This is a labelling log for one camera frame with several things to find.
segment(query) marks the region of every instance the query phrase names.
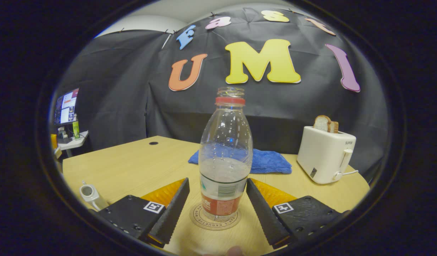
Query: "finger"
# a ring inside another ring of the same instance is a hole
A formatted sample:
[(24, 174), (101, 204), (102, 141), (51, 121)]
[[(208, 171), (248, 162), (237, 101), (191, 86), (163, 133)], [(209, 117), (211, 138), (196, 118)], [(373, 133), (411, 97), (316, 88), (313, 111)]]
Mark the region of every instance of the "finger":
[(242, 252), (241, 246), (233, 246), (226, 252), (226, 256), (245, 256)]

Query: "round coaster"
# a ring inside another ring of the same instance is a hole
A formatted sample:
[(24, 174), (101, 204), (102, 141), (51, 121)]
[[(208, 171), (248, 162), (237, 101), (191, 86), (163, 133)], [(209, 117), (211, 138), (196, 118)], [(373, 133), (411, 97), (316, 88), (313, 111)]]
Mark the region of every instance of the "round coaster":
[(216, 222), (206, 217), (202, 204), (198, 204), (190, 209), (190, 219), (198, 227), (207, 230), (225, 230), (234, 227), (241, 220), (241, 211), (238, 209), (236, 215), (225, 222)]

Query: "yellow soft pad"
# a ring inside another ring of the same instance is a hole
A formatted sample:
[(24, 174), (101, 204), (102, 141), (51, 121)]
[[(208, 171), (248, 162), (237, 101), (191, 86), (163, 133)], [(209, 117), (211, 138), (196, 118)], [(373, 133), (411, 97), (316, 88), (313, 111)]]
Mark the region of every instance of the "yellow soft pad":
[(266, 203), (269, 204), (270, 208), (272, 208), (272, 206), (287, 203), (297, 199), (294, 196), (290, 195), (289, 193), (281, 191), (278, 188), (274, 188), (273, 186), (269, 186), (266, 183), (263, 183), (259, 180), (255, 180), (253, 178), (251, 178), (251, 180), (258, 188), (261, 195), (264, 197)]
[(171, 202), (184, 180), (185, 178), (168, 184), (164, 187), (159, 188), (158, 190), (146, 194), (145, 196), (141, 196), (141, 198), (147, 201), (163, 204), (168, 208), (168, 204)]

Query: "foam letter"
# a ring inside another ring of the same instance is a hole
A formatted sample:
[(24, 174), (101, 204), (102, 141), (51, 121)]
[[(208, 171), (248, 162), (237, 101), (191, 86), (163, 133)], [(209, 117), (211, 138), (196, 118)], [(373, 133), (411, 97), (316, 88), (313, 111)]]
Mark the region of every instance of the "foam letter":
[(193, 40), (193, 38), (189, 37), (189, 36), (193, 36), (194, 34), (194, 27), (196, 27), (195, 25), (191, 25), (189, 28), (187, 28), (185, 31), (182, 32), (182, 34), (180, 34), (176, 40), (179, 40), (179, 42), (181, 43), (181, 47), (179, 48), (179, 50), (182, 50), (186, 45), (189, 44), (189, 42), (191, 40)]
[(253, 79), (260, 81), (267, 65), (271, 63), (268, 80), (271, 82), (299, 83), (301, 77), (295, 72), (288, 46), (290, 42), (284, 39), (269, 39), (264, 43), (260, 53), (257, 53), (246, 42), (231, 43), (225, 47), (230, 51), (230, 75), (226, 77), (228, 84), (245, 83), (248, 76), (243, 73), (246, 65)]
[(332, 32), (332, 31), (330, 31), (329, 29), (327, 29), (327, 28), (325, 27), (325, 25), (319, 23), (318, 21), (315, 21), (315, 20), (313, 20), (313, 19), (307, 19), (307, 18), (305, 18), (305, 20), (306, 20), (306, 21), (310, 21), (310, 22), (312, 22), (315, 26), (317, 26), (319, 29), (321, 29), (322, 31), (324, 31), (324, 32), (326, 32), (326, 33), (332, 34), (333, 36), (336, 35), (334, 32)]
[(191, 87), (196, 80), (198, 79), (199, 72), (201, 70), (202, 60), (207, 57), (207, 54), (199, 54), (191, 58), (193, 65), (191, 67), (191, 72), (189, 78), (181, 81), (181, 72), (184, 64), (187, 63), (187, 60), (179, 60), (174, 63), (171, 68), (171, 76), (169, 77), (168, 87), (173, 91), (182, 91)]
[(206, 29), (213, 29), (213, 28), (217, 28), (217, 27), (228, 26), (229, 24), (231, 24), (230, 20), (231, 20), (230, 17), (221, 17), (221, 18), (215, 19), (215, 20), (209, 22), (209, 24), (206, 26)]
[(268, 21), (279, 21), (279, 22), (288, 22), (290, 21), (287, 17), (283, 16), (283, 13), (275, 11), (275, 10), (263, 10), (261, 14), (264, 15), (263, 18)]
[(347, 90), (360, 92), (360, 87), (356, 81), (355, 74), (353, 74), (352, 67), (347, 60), (347, 54), (342, 49), (335, 46), (326, 44), (326, 47), (334, 52), (334, 55), (336, 56), (337, 62), (340, 66), (340, 70), (342, 70), (342, 79), (340, 80), (342, 86)]

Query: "red label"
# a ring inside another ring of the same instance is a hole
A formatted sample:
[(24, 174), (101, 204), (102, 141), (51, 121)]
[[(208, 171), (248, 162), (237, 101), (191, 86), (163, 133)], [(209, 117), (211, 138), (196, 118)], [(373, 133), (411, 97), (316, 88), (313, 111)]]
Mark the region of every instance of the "red label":
[(241, 196), (235, 199), (221, 201), (209, 198), (201, 193), (202, 208), (214, 215), (229, 215), (238, 210), (239, 200)]

